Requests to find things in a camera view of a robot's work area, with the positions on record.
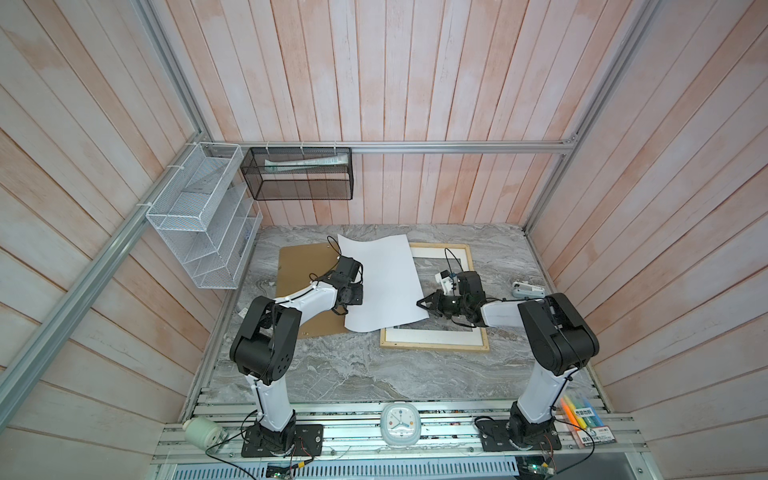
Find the autumn forest photo print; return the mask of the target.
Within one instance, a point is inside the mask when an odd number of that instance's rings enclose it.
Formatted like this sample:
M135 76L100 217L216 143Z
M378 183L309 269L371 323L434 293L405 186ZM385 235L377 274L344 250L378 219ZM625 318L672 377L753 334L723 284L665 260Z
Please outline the autumn forest photo print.
M428 317L427 311L417 306L423 292L406 235L373 241L340 236L338 243L344 255L363 266L363 303L348 308L347 330L366 333Z

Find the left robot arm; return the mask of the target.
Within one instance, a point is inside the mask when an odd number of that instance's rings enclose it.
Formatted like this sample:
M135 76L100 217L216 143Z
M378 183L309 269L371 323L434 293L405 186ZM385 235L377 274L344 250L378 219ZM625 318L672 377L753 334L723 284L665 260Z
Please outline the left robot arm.
M288 452L296 442L296 416L285 375L292 363L303 323L331 311L341 316L363 303L363 266L339 256L326 273L309 285L278 298L255 298L235 335L230 360L255 391L260 417L246 442L273 454Z

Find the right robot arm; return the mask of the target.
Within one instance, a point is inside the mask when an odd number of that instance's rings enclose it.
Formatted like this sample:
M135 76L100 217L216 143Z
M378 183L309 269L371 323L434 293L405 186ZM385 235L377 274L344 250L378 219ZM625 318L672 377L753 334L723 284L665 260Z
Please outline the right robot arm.
M451 286L418 300L438 317L462 317L464 327L524 329L535 364L523 394L507 420L474 419L485 451L561 447L554 411L573 375L599 353L599 341L563 293L541 292L517 283L513 297L486 294L475 271L449 277Z

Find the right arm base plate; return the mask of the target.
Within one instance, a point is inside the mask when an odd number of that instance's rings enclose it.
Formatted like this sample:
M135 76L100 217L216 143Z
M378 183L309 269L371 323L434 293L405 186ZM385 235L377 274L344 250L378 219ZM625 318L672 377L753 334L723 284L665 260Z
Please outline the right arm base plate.
M481 416L475 418L473 423L485 452L562 449L553 421L531 424L518 417L496 420Z

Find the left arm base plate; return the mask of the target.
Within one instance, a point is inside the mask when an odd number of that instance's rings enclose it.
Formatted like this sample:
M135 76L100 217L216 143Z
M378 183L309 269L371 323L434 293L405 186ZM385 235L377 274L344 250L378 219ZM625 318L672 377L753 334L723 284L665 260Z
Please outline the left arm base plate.
M321 424L288 425L284 431L275 432L256 423L244 432L241 449L243 458L264 458L303 455L320 456L324 439Z

